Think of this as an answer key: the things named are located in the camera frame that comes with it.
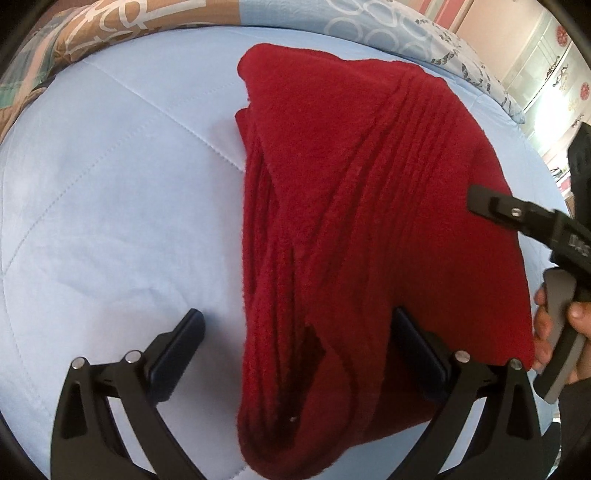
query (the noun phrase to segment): bed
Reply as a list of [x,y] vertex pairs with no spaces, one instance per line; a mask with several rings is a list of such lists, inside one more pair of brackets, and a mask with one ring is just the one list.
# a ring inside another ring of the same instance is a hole
[[[234,114],[248,101],[236,65],[257,43],[409,61],[288,29],[162,32],[68,67],[0,144],[0,410],[46,475],[53,414],[72,359],[116,361],[195,307],[206,316],[206,339],[159,411],[208,479],[261,478],[245,465],[235,427],[245,338],[245,151]],[[444,78],[478,121],[515,196],[566,211],[541,158],[497,101],[449,71],[417,63]],[[548,251],[519,242],[533,294],[550,265]],[[555,408],[537,405],[544,431]],[[481,408],[475,405],[445,468],[461,460]],[[133,459],[149,469],[121,406],[113,410]],[[424,428],[351,449],[319,478],[387,478]]]

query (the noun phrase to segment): white cabinet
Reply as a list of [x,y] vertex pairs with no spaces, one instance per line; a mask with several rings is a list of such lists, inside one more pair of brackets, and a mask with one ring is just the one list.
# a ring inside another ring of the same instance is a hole
[[567,52],[571,39],[566,30],[545,12],[530,41],[509,70],[503,85],[523,107],[528,108]]
[[545,155],[589,108],[591,70],[574,44],[525,111],[524,134]]

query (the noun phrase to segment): black clamp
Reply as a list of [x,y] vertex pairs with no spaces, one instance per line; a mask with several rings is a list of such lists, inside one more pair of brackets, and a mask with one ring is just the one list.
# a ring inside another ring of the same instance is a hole
[[[172,395],[205,335],[192,309],[174,331],[144,353],[91,365],[76,358],[68,371],[51,438],[53,480],[206,480],[176,442],[156,405]],[[135,465],[113,419],[108,397],[120,398],[156,475]]]
[[558,269],[544,274],[548,312],[554,319],[550,336],[554,353],[534,382],[537,394],[552,404],[558,400],[585,344],[585,337],[566,320],[572,301],[591,301],[591,232],[558,210],[494,192],[479,185],[468,191],[468,209],[498,225],[516,230],[552,250]]
[[[107,365],[75,359],[57,409],[51,478],[206,480],[155,407],[170,398],[204,332],[202,314],[191,310],[173,332],[156,337],[143,354],[130,351],[121,361]],[[391,341],[402,352],[424,395],[441,408],[388,480],[546,478],[560,448],[560,428],[553,424],[544,436],[540,434],[530,383],[519,360],[495,367],[476,362],[467,352],[450,352],[437,335],[423,332],[402,308],[394,312]],[[129,458],[108,397],[121,399],[156,473]],[[473,402],[482,397],[487,398],[484,413],[463,462],[439,473]],[[560,480],[566,478],[586,477],[563,476]]]
[[[543,480],[560,448],[560,427],[544,436],[522,362],[484,365],[468,352],[450,352],[403,308],[394,312],[392,337],[420,390],[439,412],[388,480]],[[486,397],[472,442],[455,468],[440,473],[473,403]]]

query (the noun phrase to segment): finger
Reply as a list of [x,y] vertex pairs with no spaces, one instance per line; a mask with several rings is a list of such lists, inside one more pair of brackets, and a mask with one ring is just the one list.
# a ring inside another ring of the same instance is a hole
[[591,305],[575,302],[569,307],[569,322],[573,328],[591,338]]
[[550,333],[552,333],[553,323],[552,317],[548,314],[546,308],[539,307],[535,313],[534,329],[542,340],[547,340]]
[[569,375],[569,379],[567,380],[566,384],[567,385],[572,385],[573,383],[576,383],[579,381],[579,376],[577,375],[577,372],[575,370],[573,370],[570,375]]
[[543,367],[552,360],[552,346],[539,337],[534,337],[535,359],[542,364]]
[[541,375],[544,372],[544,366],[540,363],[539,360],[535,360],[534,363],[531,365],[531,368],[535,370],[538,375]]
[[540,307],[542,305],[546,305],[546,289],[543,285],[540,287],[540,289],[537,292],[535,292],[534,302],[536,305],[538,305]]

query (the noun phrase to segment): red fleece fabric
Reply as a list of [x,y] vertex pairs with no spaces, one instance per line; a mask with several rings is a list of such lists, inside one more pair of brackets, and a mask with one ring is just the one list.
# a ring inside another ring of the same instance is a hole
[[432,418],[389,346],[404,305],[452,350],[532,364],[517,235],[470,214],[510,193],[445,81],[400,61],[261,44],[240,61],[250,104],[238,433],[250,466],[299,480],[346,449]]

